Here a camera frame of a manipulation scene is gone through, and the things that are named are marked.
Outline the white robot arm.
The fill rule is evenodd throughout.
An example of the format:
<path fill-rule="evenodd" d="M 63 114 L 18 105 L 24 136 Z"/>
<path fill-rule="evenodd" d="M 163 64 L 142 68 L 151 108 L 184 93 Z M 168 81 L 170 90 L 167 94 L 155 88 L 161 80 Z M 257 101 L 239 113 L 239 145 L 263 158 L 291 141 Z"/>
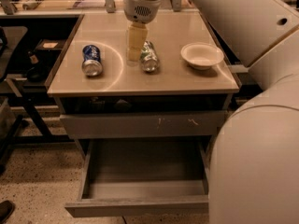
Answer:
<path fill-rule="evenodd" d="M 210 224 L 299 224 L 299 14 L 281 0 L 192 0 L 262 93 L 221 127 Z"/>

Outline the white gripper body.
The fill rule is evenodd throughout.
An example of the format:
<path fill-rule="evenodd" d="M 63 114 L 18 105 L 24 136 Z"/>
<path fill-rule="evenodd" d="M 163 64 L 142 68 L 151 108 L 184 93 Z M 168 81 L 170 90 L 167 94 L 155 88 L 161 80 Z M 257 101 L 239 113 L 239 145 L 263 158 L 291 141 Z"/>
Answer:
<path fill-rule="evenodd" d="M 123 0 L 124 13 L 129 21 L 150 23 L 155 18 L 162 0 Z"/>

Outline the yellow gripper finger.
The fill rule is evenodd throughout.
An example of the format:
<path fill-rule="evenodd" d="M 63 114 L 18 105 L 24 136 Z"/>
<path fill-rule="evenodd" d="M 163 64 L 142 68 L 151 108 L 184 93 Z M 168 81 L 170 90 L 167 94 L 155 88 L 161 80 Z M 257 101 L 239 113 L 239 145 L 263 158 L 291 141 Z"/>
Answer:
<path fill-rule="evenodd" d="M 133 21 L 127 30 L 127 59 L 132 62 L 139 60 L 141 50 L 147 39 L 148 29 L 144 23 Z"/>

